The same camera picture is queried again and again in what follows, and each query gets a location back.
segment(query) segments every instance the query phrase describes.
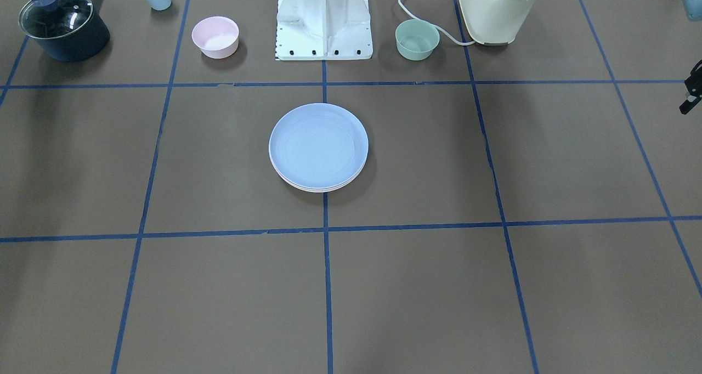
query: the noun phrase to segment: power cord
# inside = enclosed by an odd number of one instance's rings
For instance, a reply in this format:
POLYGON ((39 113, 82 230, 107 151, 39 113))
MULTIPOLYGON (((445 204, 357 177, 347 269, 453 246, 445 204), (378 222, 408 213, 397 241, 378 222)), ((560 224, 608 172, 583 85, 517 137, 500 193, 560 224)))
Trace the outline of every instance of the power cord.
MULTIPOLYGON (((412 19, 421 20, 421 19, 419 19, 418 17, 414 16, 414 15, 412 14, 412 12, 410 12, 409 9, 407 9, 406 6, 404 6, 404 4, 402 4, 402 0, 397 0, 397 4, 399 4, 400 8, 401 8, 403 11, 405 11, 409 16, 411 16, 412 19)), ((475 44, 475 41, 461 42, 461 41, 455 39, 451 34, 449 34, 448 31, 442 29, 441 27, 437 26, 436 24, 432 24, 432 26, 436 27, 438 31, 443 32, 443 34, 446 34, 446 37, 448 37, 449 39, 451 39, 451 41, 453 41, 454 44, 456 44, 456 45, 461 45, 461 46, 463 46, 463 47, 466 47, 466 46, 468 46, 468 45, 475 44)))

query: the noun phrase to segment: blue tape line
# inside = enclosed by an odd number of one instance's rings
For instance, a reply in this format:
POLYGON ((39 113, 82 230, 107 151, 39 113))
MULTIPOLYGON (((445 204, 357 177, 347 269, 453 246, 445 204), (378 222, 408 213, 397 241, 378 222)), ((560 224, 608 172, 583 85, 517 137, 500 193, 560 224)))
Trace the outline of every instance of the blue tape line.
POLYGON ((384 231, 384 230, 432 230, 432 229, 478 229, 482 227, 502 227, 502 222, 482 223, 446 223, 446 224, 396 224, 376 226, 336 226, 330 227, 332 233, 345 231, 384 231))
POLYGON ((476 84, 611 84, 611 80, 477 80, 476 84))
POLYGON ((139 252, 141 251, 141 237, 136 240, 134 246, 134 256, 132 257, 132 265, 129 271, 129 282, 127 282, 127 291, 124 297, 124 305, 122 307, 122 317, 120 318, 120 331, 117 334, 117 342, 115 344, 115 356, 112 358, 111 374, 117 373, 117 364, 120 363, 120 353, 122 350, 122 341, 124 339, 124 330, 127 324, 127 313, 131 304, 131 293, 134 289, 134 279, 136 277, 136 266, 139 262, 139 252))
POLYGON ((417 82, 326 82, 327 86, 414 86, 417 82))
POLYGON ((134 89, 138 87, 168 87, 167 83, 106 83, 106 84, 13 84, 10 89, 134 89))
MULTIPOLYGON (((5 96, 8 90, 22 89, 132 89, 138 87, 296 87, 296 86, 421 86, 421 85, 469 85, 469 80, 429 80, 424 82, 384 81, 384 82, 185 82, 174 83, 106 83, 106 84, 9 84, 1 86, 5 96)), ((475 84, 597 84, 612 82, 626 84, 684 84, 683 80, 477 80, 475 84)))
POLYGON ((301 229, 251 229, 251 230, 223 230, 223 231, 175 231, 165 233, 143 233, 144 239, 178 239, 179 237, 217 237, 217 236, 257 236, 260 234, 300 234, 323 233, 321 227, 301 229))
POLYGON ((97 241, 97 240, 133 240, 138 234, 85 234, 82 236, 33 236, 2 237, 0 243, 13 242, 49 242, 49 241, 97 241))
MULTIPOLYGON (((458 19, 458 25, 461 28, 461 40, 466 41, 466 37, 463 34, 463 24, 461 21, 461 13, 459 12, 458 0, 454 0, 454 9, 456 10, 456 19, 458 19)), ((478 120, 480 121, 480 131, 483 134, 485 141, 485 154, 487 156, 488 165, 492 172, 492 179, 495 185, 495 198, 497 199, 497 207, 500 211, 500 220, 502 223, 502 229, 505 235, 505 244, 507 246, 507 254, 509 255, 509 265, 512 267, 512 278, 514 279, 514 288, 517 291, 517 300, 519 302, 519 311, 522 314, 522 322, 524 324, 524 334, 526 335, 526 342, 529 345, 529 356, 531 357, 532 369, 534 369, 534 374, 539 374, 539 364, 536 359, 536 352, 534 351, 534 342, 531 339, 531 327, 529 326, 529 317, 527 316, 527 308, 524 305, 524 297, 522 296, 522 285, 519 282, 519 273, 517 272, 517 263, 514 261, 514 254, 512 252, 512 242, 509 239, 509 230, 507 229, 507 222, 505 219, 504 208, 502 207, 502 198, 500 197, 500 188, 497 182, 497 174, 495 172, 495 166, 492 161, 492 154, 490 153, 490 144, 487 137, 487 131, 485 129, 485 122, 482 116, 482 109, 480 107, 480 99, 478 96, 477 85, 475 83, 475 78, 473 74, 473 69, 471 65, 471 55, 468 53, 467 47, 463 48, 466 55, 466 64, 468 67, 468 74, 471 77, 471 87, 473 90, 473 96, 475 99, 475 107, 478 115, 478 120)))
POLYGON ((702 220, 702 215, 682 215, 679 217, 672 217, 672 220, 679 221, 679 220, 702 220))
POLYGON ((30 38, 25 36, 25 40, 22 41, 22 46, 20 46, 20 51, 17 52, 17 57, 15 57, 15 64, 12 65, 10 76, 7 77, 7 83, 5 84, 5 88, 2 90, 2 94, 0 94, 0 106, 2 106, 3 102, 5 102, 5 96, 7 96, 7 91, 10 89, 10 84, 12 82, 13 77, 15 77, 17 67, 20 66, 20 59, 22 59, 22 55, 25 53, 25 47, 27 47, 27 42, 29 40, 30 38))
POLYGON ((323 194, 324 203, 324 283, 326 287, 326 371, 334 374, 334 348, 331 314, 331 269, 329 262, 329 196, 323 194))
POLYGON ((321 102, 326 104, 326 60, 321 61, 321 102))
POLYGON ((607 219, 562 219, 507 222, 507 226, 559 226, 564 224, 610 224, 637 222, 667 222, 667 217, 607 218, 607 219))
MULTIPOLYGON (((702 215, 683 215, 672 217, 675 221, 700 221, 702 215)), ((508 227, 520 226, 560 226, 568 224, 616 224, 616 223, 647 223, 668 222, 667 217, 631 217, 631 218, 602 218, 602 219, 552 219, 534 221, 506 222, 508 227)), ((446 223, 446 224, 388 224, 365 226, 333 226, 331 233, 348 231, 401 231, 401 230, 432 230, 432 229, 479 229, 502 227, 502 222, 477 223, 446 223)), ((178 239, 179 237, 217 237, 217 236, 256 236, 261 234, 299 234, 323 233, 322 227, 307 227, 296 229, 248 229, 248 230, 218 230, 218 231, 171 231, 143 234, 84 234, 72 236, 29 236, 29 237, 0 237, 0 243, 13 242, 43 242, 43 241, 90 241, 90 240, 131 240, 143 239, 178 239)))
POLYGON ((146 189, 146 197, 144 198, 144 210, 141 217, 141 222, 139 224, 139 235, 136 245, 134 247, 134 257, 132 259, 132 268, 129 275, 129 283, 127 284, 127 292, 124 298, 124 307, 122 309, 122 318, 120 321, 120 331, 117 334, 117 341, 115 344, 115 356, 112 359, 112 371, 111 374, 116 374, 117 365, 120 363, 120 352, 122 341, 124 338, 124 330, 126 327, 127 316, 129 313, 129 304, 131 301, 131 293, 134 287, 134 279, 136 276, 136 269, 139 262, 139 252, 141 251, 142 235, 144 233, 144 228, 146 224, 146 217, 149 211, 149 204, 151 199, 151 189, 154 184, 154 178, 156 174, 156 164, 158 163, 158 147, 161 144, 161 135, 163 134, 163 124, 166 121, 166 115, 168 114, 168 105, 171 101, 171 92, 173 92, 173 80, 176 78, 176 69, 178 67, 178 55, 180 54, 180 44, 183 41, 183 32, 185 32, 185 20, 188 17, 188 8, 190 6, 190 0, 185 0, 185 6, 183 7, 183 18, 180 22, 180 31, 178 32, 178 42, 175 44, 175 54, 173 55, 173 65, 171 66, 171 77, 168 80, 168 91, 166 92, 166 100, 163 103, 163 112, 161 113, 161 123, 158 126, 158 136, 156 137, 156 147, 154 149, 154 157, 151 162, 151 172, 149 175, 149 183, 146 189))
POLYGON ((685 84, 684 80, 672 80, 672 79, 660 79, 660 80, 636 80, 636 79, 625 79, 625 80, 614 80, 617 83, 674 83, 674 84, 685 84))
POLYGON ((582 8, 582 12, 584 12, 587 24, 590 26, 590 31, 592 31, 592 36, 595 38, 595 42, 597 42, 597 47, 599 48, 599 52, 602 54, 602 59, 604 60, 604 64, 607 67, 607 71, 609 71, 609 76, 612 78, 612 83, 614 84, 614 89, 616 89, 617 96, 619 96, 619 102, 621 103, 622 109, 624 109, 624 114, 626 116, 627 121, 629 122, 629 127, 631 128, 632 134, 634 134, 634 138, 636 139, 636 144, 639 147, 639 151, 641 151, 641 156, 644 159, 644 162, 646 163, 646 168, 649 170, 649 174, 651 175, 651 180, 654 183, 654 186, 656 187, 656 192, 659 195, 660 203, 663 205, 663 208, 665 210, 665 214, 667 215, 667 219, 670 221, 670 227, 672 228, 672 232, 675 235, 675 239, 677 240, 678 246, 680 246, 680 251, 682 252, 682 256, 685 259, 685 262, 687 263, 687 268, 690 271, 690 274, 692 275, 692 279, 695 282, 695 286, 697 287, 697 292, 699 293, 700 298, 702 298, 702 285, 700 284, 699 277, 697 276, 697 272, 695 271, 694 267, 692 266, 692 261, 690 260, 689 255, 687 254, 687 249, 685 249, 685 244, 682 242, 682 238, 680 237, 680 233, 677 231, 677 226, 675 226, 675 220, 672 217, 672 214, 670 213, 670 209, 667 206, 667 202, 665 202, 665 196, 663 194, 663 190, 660 188, 660 184, 658 182, 658 179, 656 178, 656 174, 654 173, 654 169, 651 166, 651 162, 649 161, 649 157, 646 154, 646 151, 644 149, 644 146, 641 142, 641 139, 639 138, 639 134, 636 131, 636 127, 634 125, 634 121, 631 117, 631 114, 629 112, 629 107, 626 105, 626 101, 624 101, 624 95, 621 93, 621 89, 619 89, 619 84, 614 78, 614 72, 612 71, 612 67, 609 64, 609 60, 607 59, 607 55, 604 53, 604 48, 602 47, 602 42, 599 41, 599 37, 597 36, 597 32, 595 31, 595 26, 592 24, 592 20, 590 19, 590 15, 587 13, 587 9, 585 7, 585 4, 582 0, 578 0, 580 2, 580 6, 582 8))
POLYGON ((270 86, 321 86, 322 82, 207 82, 207 83, 174 83, 173 87, 270 87, 270 86))

